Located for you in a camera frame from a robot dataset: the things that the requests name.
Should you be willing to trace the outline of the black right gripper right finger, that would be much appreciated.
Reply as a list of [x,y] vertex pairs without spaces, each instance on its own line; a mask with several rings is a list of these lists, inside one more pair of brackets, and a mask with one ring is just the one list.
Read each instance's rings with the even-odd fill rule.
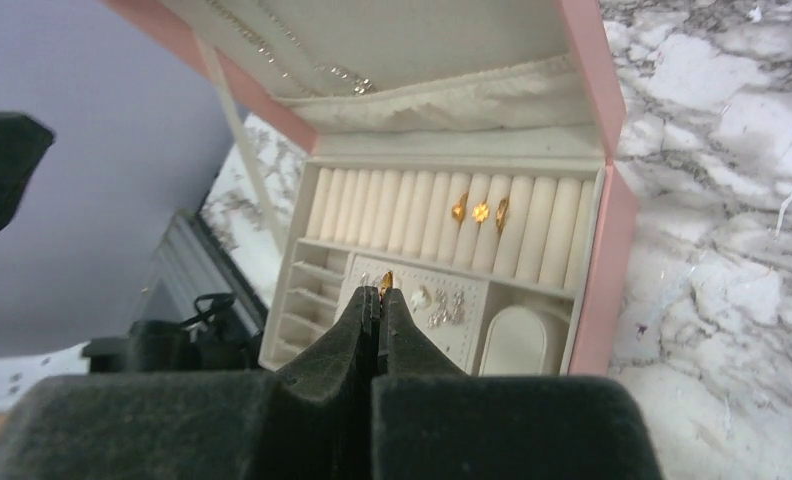
[[376,479],[659,479],[637,403],[599,376],[462,372],[381,300],[387,371],[372,383]]

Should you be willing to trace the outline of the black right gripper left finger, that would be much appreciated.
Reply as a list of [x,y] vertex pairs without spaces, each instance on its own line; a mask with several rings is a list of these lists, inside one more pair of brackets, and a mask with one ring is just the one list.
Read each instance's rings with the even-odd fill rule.
[[367,479],[381,296],[281,371],[59,376],[0,430],[0,479]]

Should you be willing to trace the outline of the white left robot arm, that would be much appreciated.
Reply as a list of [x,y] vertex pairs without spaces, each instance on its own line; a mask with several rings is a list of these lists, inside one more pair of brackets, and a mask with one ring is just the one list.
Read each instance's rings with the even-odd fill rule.
[[[32,116],[0,111],[0,232],[14,219],[28,183],[55,134]],[[182,321],[135,321],[123,337],[97,338],[81,356],[92,373],[242,370],[255,365],[259,339],[229,336],[227,316],[237,297],[210,292],[193,301]]]

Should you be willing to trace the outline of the pink jewelry box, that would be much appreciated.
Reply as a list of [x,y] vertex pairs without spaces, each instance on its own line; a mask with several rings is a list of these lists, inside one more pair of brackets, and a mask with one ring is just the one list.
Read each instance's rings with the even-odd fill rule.
[[[612,352],[638,203],[595,1],[114,1],[308,152],[260,363],[277,370],[392,271],[474,375],[595,374]],[[465,292],[429,329],[425,286]]]

